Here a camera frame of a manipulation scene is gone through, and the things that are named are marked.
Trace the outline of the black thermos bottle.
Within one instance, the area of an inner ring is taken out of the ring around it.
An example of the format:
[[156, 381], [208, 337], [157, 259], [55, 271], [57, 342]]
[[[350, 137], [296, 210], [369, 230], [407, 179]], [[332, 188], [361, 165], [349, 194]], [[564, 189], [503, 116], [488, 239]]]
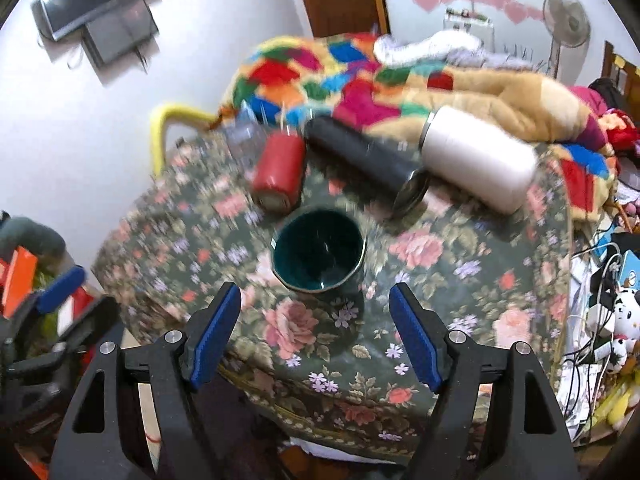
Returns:
[[402, 216], [421, 200], [430, 176], [420, 162], [329, 115], [308, 119], [302, 129], [309, 147], [348, 174], [360, 177], [394, 216]]

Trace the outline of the white cat plush toy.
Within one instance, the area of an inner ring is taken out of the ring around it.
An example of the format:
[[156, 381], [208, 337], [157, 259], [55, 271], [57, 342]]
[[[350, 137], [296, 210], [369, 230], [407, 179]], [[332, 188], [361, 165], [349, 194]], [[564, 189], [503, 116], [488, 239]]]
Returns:
[[618, 372], [639, 341], [639, 292], [623, 288], [614, 302], [614, 332], [610, 364]]

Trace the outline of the floral green cloth cover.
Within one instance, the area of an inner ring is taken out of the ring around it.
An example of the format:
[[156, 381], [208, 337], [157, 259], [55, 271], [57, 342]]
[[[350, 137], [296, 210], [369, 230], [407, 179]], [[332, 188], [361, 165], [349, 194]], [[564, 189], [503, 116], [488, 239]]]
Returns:
[[570, 290], [570, 214], [560, 163], [539, 145], [535, 180], [513, 216], [433, 182], [404, 218], [387, 219], [361, 188], [310, 164], [302, 202], [354, 218], [366, 240], [350, 297], [302, 298], [271, 267], [280, 220], [250, 200], [220, 133], [186, 142], [103, 243], [93, 272], [122, 304], [138, 341], [183, 326], [232, 281], [242, 311], [224, 378], [288, 434], [381, 460], [408, 460], [435, 399], [390, 317], [410, 286], [427, 310], [479, 344], [528, 342], [559, 378]]

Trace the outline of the small white cabinet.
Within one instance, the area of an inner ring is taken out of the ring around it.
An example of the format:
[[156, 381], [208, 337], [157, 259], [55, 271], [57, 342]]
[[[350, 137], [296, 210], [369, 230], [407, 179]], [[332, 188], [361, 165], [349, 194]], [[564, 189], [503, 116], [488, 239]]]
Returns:
[[495, 51], [495, 24], [490, 18], [470, 10], [454, 10], [447, 8], [442, 20], [443, 29], [463, 30], [478, 38], [482, 46], [491, 52]]

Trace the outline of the light blue booklet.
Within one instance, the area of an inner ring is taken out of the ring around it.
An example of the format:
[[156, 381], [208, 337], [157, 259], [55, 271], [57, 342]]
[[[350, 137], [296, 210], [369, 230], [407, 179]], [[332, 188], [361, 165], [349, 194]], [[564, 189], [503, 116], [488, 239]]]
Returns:
[[631, 250], [624, 253], [618, 284], [623, 289], [638, 290], [640, 287], [640, 259]]

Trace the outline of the grey standing fan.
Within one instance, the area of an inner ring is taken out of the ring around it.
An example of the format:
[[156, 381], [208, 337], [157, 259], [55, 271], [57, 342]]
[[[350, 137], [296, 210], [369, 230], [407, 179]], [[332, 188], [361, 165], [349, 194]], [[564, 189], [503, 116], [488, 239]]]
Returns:
[[544, 0], [542, 17], [551, 35], [548, 74], [556, 78], [563, 48], [582, 47], [590, 36], [590, 23], [579, 0]]

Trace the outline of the dark green ceramic cup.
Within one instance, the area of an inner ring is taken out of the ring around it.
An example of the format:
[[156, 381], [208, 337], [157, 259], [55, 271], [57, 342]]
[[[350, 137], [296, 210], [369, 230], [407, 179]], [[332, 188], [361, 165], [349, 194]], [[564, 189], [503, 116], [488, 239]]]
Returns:
[[360, 295], [366, 252], [366, 237], [345, 211], [304, 208], [272, 238], [272, 272], [298, 296], [349, 301]]

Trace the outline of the colourful patchwork blanket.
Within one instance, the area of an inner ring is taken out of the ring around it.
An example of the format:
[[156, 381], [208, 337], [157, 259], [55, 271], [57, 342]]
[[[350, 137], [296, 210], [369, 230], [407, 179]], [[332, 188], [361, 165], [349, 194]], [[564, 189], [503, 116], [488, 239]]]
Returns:
[[572, 90], [522, 70], [436, 61], [390, 67], [374, 56], [375, 39], [366, 32], [271, 38], [240, 65], [221, 113], [247, 105], [270, 125], [295, 125], [310, 110], [325, 110], [370, 136], [414, 143], [428, 114], [450, 105], [522, 141], [550, 144], [573, 219], [599, 219], [617, 188], [617, 160], [596, 114]]

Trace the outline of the yellow padded bed rail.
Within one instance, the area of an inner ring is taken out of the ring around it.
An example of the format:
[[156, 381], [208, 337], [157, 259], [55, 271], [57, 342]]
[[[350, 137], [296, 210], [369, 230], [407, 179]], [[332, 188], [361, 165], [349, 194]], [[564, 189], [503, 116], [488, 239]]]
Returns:
[[155, 107], [149, 136], [152, 176], [159, 177], [165, 168], [170, 136], [178, 131], [202, 133], [212, 130], [219, 122], [218, 114], [186, 104], [169, 102]]

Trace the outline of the white thermos bottle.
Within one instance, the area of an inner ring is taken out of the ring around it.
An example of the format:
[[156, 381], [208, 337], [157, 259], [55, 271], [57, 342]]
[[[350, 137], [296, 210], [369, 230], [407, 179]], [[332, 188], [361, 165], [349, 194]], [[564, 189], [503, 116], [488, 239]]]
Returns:
[[530, 144], [448, 105], [427, 117], [419, 148], [429, 172], [499, 214], [523, 206], [538, 166]]

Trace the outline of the small black wall monitor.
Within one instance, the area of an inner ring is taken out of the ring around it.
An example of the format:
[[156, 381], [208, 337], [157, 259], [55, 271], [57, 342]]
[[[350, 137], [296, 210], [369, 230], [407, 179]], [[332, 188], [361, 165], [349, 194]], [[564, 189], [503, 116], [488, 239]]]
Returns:
[[88, 57], [102, 68], [152, 39], [158, 32], [145, 0], [131, 1], [85, 24], [82, 33]]

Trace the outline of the red white box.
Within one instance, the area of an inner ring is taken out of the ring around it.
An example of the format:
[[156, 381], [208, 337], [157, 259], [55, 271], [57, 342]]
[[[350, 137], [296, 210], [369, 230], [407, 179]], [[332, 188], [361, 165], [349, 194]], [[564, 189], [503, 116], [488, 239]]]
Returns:
[[73, 325], [73, 322], [85, 312], [94, 300], [83, 287], [76, 289], [58, 308], [58, 318], [56, 319], [56, 334], [62, 336], [64, 332]]

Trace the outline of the yellow plush toy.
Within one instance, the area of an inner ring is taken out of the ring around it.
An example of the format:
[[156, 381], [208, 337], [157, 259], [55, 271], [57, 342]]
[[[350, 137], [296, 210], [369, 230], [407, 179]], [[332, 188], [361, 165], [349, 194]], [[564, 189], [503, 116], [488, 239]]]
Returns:
[[592, 428], [605, 425], [620, 434], [638, 405], [639, 375], [625, 376], [594, 411], [591, 419]]

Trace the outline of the white grey striped cloth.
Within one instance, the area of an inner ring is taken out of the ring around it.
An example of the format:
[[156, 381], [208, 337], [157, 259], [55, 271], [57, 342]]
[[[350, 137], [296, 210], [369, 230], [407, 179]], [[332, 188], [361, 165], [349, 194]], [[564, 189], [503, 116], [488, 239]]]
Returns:
[[403, 44], [393, 36], [378, 37], [373, 54], [388, 67], [409, 67], [419, 63], [443, 62], [462, 68], [491, 68], [492, 70], [528, 70], [531, 62], [510, 53], [495, 53], [484, 47], [483, 41], [461, 29], [444, 29], [418, 42]]

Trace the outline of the red plush toy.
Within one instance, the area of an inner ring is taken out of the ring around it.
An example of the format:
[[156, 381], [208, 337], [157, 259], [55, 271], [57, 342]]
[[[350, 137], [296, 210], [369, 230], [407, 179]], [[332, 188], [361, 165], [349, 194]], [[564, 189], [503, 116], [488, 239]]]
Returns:
[[604, 113], [598, 124], [617, 155], [639, 155], [639, 128], [622, 110], [612, 108]]

